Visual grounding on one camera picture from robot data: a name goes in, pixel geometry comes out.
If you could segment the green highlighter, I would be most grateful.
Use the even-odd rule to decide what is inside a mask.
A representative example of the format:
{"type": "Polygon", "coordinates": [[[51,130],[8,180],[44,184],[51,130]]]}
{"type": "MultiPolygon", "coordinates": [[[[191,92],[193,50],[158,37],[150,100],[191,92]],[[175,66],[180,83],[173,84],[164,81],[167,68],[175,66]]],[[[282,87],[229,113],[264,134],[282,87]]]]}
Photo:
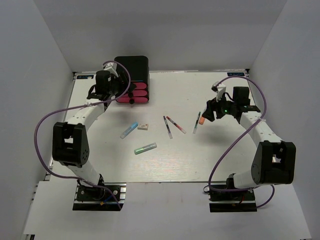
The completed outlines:
{"type": "Polygon", "coordinates": [[[151,144],[148,144],[148,145],[145,145],[145,146],[142,146],[142,147],[135,149],[134,154],[139,155],[141,153],[153,150],[155,148],[157,148],[157,144],[154,142],[154,143],[151,143],[151,144]]]}

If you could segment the pink drawer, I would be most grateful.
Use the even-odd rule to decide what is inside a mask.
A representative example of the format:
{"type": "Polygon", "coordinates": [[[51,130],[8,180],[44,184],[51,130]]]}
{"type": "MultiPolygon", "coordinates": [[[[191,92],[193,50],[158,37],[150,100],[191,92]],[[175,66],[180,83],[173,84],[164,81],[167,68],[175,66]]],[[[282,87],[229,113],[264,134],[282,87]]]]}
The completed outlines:
{"type": "Polygon", "coordinates": [[[134,90],[130,93],[126,93],[125,95],[123,95],[123,97],[129,97],[129,98],[133,98],[133,97],[144,97],[147,96],[149,93],[146,90],[134,90]]]}
{"type": "Polygon", "coordinates": [[[134,91],[134,90],[145,90],[148,88],[148,85],[144,82],[133,82],[130,84],[130,91],[134,91]]]}
{"type": "Polygon", "coordinates": [[[149,99],[147,97],[121,97],[117,100],[121,104],[144,104],[147,103],[149,99]]]}

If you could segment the orange highlighter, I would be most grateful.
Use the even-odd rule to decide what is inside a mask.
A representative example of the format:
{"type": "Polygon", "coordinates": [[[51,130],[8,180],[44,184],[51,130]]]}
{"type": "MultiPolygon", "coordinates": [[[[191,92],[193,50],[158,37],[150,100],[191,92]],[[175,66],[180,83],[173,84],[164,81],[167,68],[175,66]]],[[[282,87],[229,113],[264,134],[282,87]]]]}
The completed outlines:
{"type": "Polygon", "coordinates": [[[199,119],[199,124],[200,125],[203,125],[204,124],[204,122],[205,122],[205,118],[204,117],[201,117],[200,119],[199,119]]]}

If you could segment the white eraser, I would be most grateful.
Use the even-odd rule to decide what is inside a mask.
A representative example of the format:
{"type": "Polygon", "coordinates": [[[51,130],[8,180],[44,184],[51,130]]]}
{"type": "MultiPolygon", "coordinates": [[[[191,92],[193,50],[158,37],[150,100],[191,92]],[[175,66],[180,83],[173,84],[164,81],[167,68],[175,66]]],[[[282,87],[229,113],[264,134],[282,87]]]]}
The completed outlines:
{"type": "Polygon", "coordinates": [[[137,126],[137,129],[138,130],[144,130],[144,131],[147,131],[149,128],[149,125],[147,123],[139,123],[138,126],[137,126]]]}

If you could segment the blue highlighter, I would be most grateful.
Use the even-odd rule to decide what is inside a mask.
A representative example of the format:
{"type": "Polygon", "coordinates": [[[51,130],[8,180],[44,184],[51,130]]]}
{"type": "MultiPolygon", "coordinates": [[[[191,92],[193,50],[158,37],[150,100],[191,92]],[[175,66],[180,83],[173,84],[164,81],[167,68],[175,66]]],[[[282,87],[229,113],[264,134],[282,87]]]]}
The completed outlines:
{"type": "Polygon", "coordinates": [[[121,135],[120,138],[124,139],[127,135],[129,135],[134,129],[138,127],[138,122],[134,122],[130,127],[128,127],[121,135]]]}

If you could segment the pink top drawer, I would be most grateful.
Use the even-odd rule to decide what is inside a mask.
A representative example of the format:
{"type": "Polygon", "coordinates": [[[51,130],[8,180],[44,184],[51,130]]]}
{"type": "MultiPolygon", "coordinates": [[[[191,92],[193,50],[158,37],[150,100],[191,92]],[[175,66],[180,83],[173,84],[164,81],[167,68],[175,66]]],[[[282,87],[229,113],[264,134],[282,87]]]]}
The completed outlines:
{"type": "Polygon", "coordinates": [[[134,90],[145,90],[148,88],[148,85],[144,82],[133,82],[130,84],[130,91],[134,91],[134,90]]]}

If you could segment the black drawer cabinet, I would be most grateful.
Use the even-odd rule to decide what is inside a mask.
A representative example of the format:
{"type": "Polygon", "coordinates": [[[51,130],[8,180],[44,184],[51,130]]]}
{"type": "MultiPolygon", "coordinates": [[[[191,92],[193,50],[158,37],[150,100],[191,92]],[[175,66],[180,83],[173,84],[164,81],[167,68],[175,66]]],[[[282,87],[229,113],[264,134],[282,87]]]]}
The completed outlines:
{"type": "Polygon", "coordinates": [[[134,56],[117,56],[114,58],[114,61],[123,65],[129,72],[131,81],[130,83],[140,82],[148,85],[148,91],[146,97],[149,100],[149,59],[144,55],[134,55],[134,56]]]}

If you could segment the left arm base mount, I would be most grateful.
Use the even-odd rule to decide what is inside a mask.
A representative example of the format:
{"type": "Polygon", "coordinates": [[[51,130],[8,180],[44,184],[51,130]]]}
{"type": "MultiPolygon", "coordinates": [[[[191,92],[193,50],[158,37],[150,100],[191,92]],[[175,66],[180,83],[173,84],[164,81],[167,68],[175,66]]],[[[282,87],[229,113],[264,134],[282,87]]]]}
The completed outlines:
{"type": "MultiPolygon", "coordinates": [[[[125,203],[127,184],[126,183],[106,183],[105,187],[110,189],[122,208],[125,203]]],[[[119,212],[120,208],[112,195],[104,189],[94,189],[90,186],[77,185],[73,211],[92,212],[119,212]]]]}

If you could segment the pink bottom drawer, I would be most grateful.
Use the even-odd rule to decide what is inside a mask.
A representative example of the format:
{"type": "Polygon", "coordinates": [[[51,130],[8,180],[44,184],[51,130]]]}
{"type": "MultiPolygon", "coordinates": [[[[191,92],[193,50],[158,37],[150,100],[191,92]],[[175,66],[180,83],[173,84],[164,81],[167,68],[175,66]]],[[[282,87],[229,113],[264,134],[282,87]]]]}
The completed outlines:
{"type": "Polygon", "coordinates": [[[147,97],[121,97],[117,100],[121,104],[144,104],[147,103],[149,99],[147,97]]]}

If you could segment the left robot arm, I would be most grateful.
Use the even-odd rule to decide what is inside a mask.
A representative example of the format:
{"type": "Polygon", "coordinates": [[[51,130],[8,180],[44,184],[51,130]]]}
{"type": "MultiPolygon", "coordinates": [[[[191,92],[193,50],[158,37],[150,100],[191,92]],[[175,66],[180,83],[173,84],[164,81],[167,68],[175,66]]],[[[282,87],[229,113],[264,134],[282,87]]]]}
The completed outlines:
{"type": "Polygon", "coordinates": [[[126,70],[96,72],[95,84],[88,91],[84,106],[65,122],[53,126],[53,160],[71,170],[79,181],[89,186],[88,193],[99,200],[105,196],[106,187],[100,184],[101,175],[89,161],[90,147],[87,131],[110,105],[110,101],[126,94],[131,78],[126,70]]]}

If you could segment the red pen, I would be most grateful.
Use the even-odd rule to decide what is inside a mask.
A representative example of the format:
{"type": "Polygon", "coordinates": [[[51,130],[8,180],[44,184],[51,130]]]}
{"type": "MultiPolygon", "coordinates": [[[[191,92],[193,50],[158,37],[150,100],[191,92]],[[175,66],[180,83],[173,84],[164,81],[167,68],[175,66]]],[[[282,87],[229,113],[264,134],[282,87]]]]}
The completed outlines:
{"type": "Polygon", "coordinates": [[[170,117],[166,116],[166,119],[169,120],[175,127],[177,127],[183,134],[186,134],[187,132],[180,127],[176,122],[174,122],[170,117]]]}

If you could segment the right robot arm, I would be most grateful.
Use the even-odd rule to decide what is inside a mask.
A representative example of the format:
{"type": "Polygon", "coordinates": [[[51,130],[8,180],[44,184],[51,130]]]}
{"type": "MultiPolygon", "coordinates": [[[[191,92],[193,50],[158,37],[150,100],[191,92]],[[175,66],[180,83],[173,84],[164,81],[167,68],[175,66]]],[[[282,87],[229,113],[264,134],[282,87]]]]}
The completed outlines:
{"type": "Polygon", "coordinates": [[[262,185],[289,185],[294,180],[296,146],[277,136],[263,121],[261,110],[251,104],[248,87],[234,87],[231,100],[224,85],[213,86],[216,97],[207,101],[202,117],[213,122],[233,116],[247,131],[257,149],[249,170],[232,173],[226,180],[226,195],[236,200],[244,190],[262,185]]]}

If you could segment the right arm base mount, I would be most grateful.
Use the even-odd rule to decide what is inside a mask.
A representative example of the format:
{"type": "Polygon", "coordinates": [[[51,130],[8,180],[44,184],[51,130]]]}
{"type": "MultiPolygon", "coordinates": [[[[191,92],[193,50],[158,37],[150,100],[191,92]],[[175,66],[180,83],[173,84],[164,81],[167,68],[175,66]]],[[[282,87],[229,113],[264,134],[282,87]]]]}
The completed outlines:
{"type": "Polygon", "coordinates": [[[256,212],[256,198],[253,190],[237,192],[213,191],[206,185],[203,192],[209,196],[211,213],[256,212]]]}

